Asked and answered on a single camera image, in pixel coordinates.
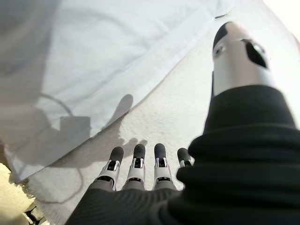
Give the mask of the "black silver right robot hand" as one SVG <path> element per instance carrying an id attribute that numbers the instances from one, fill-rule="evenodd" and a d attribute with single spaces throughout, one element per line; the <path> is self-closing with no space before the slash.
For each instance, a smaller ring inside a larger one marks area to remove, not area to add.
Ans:
<path id="1" fill-rule="evenodd" d="M 165 146 L 154 147 L 154 185 L 145 184 L 145 146 L 134 148 L 122 190 L 115 147 L 67 220 L 69 225 L 297 225 L 300 132 L 271 80 L 265 50 L 239 25 L 213 43 L 210 107 L 201 136 L 178 149 L 178 191 Z"/>

